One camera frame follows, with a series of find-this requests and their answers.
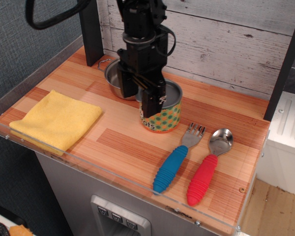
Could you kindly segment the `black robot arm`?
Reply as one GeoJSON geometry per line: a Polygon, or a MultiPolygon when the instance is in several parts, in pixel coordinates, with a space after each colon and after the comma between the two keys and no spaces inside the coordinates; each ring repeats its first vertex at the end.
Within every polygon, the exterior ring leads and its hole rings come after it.
{"type": "Polygon", "coordinates": [[[168,30],[162,26],[166,6],[160,0],[119,0],[126,49],[119,49],[117,75],[123,98],[142,92],[143,116],[161,112],[166,100],[162,74],[167,64],[168,30]]]}

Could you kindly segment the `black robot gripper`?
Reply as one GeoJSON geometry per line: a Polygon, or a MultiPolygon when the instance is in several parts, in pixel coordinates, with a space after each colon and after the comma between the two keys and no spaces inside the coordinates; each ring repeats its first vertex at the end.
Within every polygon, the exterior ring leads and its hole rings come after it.
{"type": "Polygon", "coordinates": [[[123,98],[141,91],[143,117],[160,113],[166,102],[166,85],[162,69],[167,64],[168,32],[152,31],[146,37],[123,33],[126,49],[119,49],[118,81],[123,98]]]}

